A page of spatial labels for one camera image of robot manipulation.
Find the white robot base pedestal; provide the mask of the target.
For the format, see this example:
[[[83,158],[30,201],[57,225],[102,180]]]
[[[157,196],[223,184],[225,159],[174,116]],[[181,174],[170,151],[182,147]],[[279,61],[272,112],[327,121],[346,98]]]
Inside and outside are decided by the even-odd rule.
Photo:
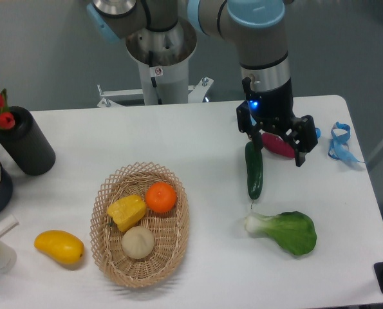
[[[141,29],[126,38],[129,56],[137,63],[141,88],[102,91],[99,108],[113,108],[143,100],[146,106],[208,102],[214,80],[202,77],[189,84],[189,59],[197,46],[196,31],[185,19],[166,32]]]

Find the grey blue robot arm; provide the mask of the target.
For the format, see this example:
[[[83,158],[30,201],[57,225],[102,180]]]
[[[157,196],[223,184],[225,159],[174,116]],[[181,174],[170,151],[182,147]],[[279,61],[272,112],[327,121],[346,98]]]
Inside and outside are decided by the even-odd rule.
[[[90,1],[87,11],[104,37],[125,41],[147,105],[188,102],[188,61],[201,32],[236,48],[245,93],[238,127],[256,151],[272,133],[301,166],[317,145],[313,118],[293,112],[283,1]]]

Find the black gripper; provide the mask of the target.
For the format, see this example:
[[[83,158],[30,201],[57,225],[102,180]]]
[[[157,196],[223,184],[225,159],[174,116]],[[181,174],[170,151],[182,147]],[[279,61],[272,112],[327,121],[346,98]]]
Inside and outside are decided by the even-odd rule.
[[[281,137],[294,150],[297,167],[305,162],[306,152],[317,145],[313,117],[294,115],[294,99],[291,82],[268,91],[255,91],[252,80],[242,80],[245,100],[237,107],[238,129],[248,135],[254,151],[263,149],[262,132]]]

